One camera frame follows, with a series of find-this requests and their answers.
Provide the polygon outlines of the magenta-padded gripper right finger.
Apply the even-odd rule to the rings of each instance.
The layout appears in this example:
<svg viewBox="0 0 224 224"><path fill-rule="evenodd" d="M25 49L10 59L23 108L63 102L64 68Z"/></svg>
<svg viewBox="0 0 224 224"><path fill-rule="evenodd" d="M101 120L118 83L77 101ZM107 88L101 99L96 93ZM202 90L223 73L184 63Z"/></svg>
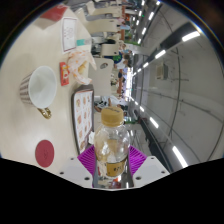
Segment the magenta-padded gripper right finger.
<svg viewBox="0 0 224 224"><path fill-rule="evenodd" d="M133 146L129 149L128 162L135 188L143 187L169 175L168 170L155 156L146 156Z"/></svg>

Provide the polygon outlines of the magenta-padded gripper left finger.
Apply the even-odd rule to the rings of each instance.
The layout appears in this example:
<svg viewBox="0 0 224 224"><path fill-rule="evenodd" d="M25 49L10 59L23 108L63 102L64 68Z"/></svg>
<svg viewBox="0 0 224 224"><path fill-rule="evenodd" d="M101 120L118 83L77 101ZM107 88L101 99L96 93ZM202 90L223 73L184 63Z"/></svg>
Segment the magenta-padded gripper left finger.
<svg viewBox="0 0 224 224"><path fill-rule="evenodd" d="M79 156L70 158L62 166L58 176L81 187L92 188L95 169L96 157L94 146L90 146Z"/></svg>

